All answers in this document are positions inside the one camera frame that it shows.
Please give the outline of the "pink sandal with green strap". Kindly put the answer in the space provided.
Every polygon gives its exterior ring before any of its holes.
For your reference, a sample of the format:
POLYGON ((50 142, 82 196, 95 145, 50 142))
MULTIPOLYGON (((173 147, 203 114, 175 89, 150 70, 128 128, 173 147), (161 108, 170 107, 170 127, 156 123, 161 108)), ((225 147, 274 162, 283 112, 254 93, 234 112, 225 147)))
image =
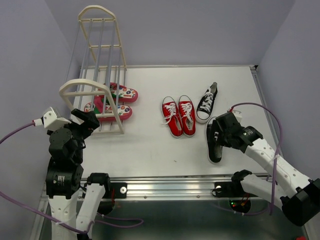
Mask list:
MULTIPOLYGON (((84 112, 89 112, 90 110, 91 110, 91 103, 88 102, 84 106, 83 111, 84 112)), ((117 108, 117 112, 118 112, 118 115, 119 115, 119 118, 120 118, 121 121, 125 121, 125 120, 129 119, 133 114, 132 108, 130 106, 128 106, 128 105, 119 105, 118 108, 117 108)), ((105 113, 107 113, 107 114, 112 114, 113 113, 112 107, 109 104, 105 105, 105 113)), ((98 118, 98 120, 101 123, 103 123, 103 122, 115 122, 116 118, 114 116, 100 117, 100 118, 98 118)))

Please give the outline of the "cream shoe shelf with metal rods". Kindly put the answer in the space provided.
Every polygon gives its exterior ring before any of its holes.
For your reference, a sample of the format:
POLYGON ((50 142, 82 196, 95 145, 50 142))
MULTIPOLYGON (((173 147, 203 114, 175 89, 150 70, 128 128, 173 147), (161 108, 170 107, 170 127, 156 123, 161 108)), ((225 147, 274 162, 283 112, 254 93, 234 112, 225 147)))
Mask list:
POLYGON ((100 5, 88 5, 78 14, 70 63, 59 95, 70 110, 94 111, 100 121, 95 134, 124 134, 120 85, 127 80, 127 63, 116 15, 100 5))

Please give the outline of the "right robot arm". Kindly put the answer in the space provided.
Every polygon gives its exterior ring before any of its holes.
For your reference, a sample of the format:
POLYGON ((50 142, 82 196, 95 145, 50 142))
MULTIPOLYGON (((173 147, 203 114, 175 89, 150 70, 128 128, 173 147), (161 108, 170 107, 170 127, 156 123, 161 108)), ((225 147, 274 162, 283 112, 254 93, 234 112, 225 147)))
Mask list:
POLYGON ((206 127, 208 156, 212 163, 222 159, 222 149, 231 148, 258 163, 272 181, 262 180, 248 170, 236 172, 230 182, 235 195, 249 193, 281 209, 296 226, 303 226, 320 212, 320 180, 299 172, 280 156, 252 126, 241 126, 232 112, 209 120, 206 127))

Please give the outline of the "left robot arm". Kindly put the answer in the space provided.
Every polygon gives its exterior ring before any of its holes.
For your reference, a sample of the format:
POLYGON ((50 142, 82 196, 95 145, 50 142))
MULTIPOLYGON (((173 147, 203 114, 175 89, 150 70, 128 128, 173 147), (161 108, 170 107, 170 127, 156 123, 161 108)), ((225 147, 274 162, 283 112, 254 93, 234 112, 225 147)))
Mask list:
POLYGON ((92 227, 103 197, 111 193, 107 173, 91 173, 87 178, 85 196, 77 211, 77 201, 84 172, 83 150, 85 139, 100 122, 93 111, 73 109, 72 115, 82 121, 78 124, 66 119, 52 107, 41 118, 49 135, 50 160, 45 184, 52 220, 53 240, 90 240, 92 227))

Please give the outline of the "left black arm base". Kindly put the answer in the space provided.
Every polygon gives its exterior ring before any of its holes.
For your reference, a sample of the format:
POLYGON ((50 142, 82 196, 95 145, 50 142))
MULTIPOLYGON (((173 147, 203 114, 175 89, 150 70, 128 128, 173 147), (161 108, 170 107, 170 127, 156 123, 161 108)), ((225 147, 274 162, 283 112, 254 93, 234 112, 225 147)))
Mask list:
POLYGON ((88 178, 82 189, 83 202, 78 216, 108 215, 114 209, 117 199, 127 197, 127 186, 126 182, 111 182, 105 186, 88 178))

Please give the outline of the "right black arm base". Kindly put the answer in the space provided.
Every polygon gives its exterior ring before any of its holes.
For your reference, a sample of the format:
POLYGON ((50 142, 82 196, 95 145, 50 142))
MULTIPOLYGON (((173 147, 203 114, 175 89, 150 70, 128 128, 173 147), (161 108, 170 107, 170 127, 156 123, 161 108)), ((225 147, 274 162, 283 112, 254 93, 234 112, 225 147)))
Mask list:
POLYGON ((211 194, 216 198, 228 198, 230 209, 236 213, 248 214, 251 209, 253 195, 232 181, 215 182, 211 194))

